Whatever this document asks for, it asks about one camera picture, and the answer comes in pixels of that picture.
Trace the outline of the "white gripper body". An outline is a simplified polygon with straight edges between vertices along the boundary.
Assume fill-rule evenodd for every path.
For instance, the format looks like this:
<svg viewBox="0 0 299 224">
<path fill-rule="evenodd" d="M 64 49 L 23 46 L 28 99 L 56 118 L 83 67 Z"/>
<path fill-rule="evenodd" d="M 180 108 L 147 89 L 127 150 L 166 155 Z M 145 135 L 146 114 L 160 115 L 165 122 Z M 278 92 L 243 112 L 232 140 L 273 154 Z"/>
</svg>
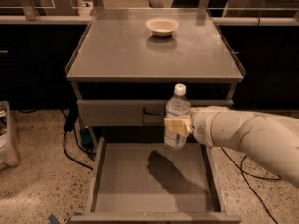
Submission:
<svg viewBox="0 0 299 224">
<path fill-rule="evenodd" d="M 215 145 L 211 134 L 213 119 L 220 112 L 228 111 L 228 108 L 220 106 L 200 108 L 198 113 L 191 116 L 193 137 L 198 143 L 213 147 Z"/>
</svg>

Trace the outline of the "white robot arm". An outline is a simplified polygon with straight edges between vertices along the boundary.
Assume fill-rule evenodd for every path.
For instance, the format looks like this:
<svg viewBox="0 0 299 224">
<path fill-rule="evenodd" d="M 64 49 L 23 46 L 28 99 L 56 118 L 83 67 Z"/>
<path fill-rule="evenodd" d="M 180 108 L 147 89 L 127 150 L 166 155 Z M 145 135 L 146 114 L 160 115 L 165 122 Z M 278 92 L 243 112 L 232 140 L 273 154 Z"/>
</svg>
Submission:
<svg viewBox="0 0 299 224">
<path fill-rule="evenodd" d="M 243 152 L 299 187 L 299 119 L 209 106 L 165 118 L 164 125 L 172 133 L 193 136 L 200 144 Z"/>
</svg>

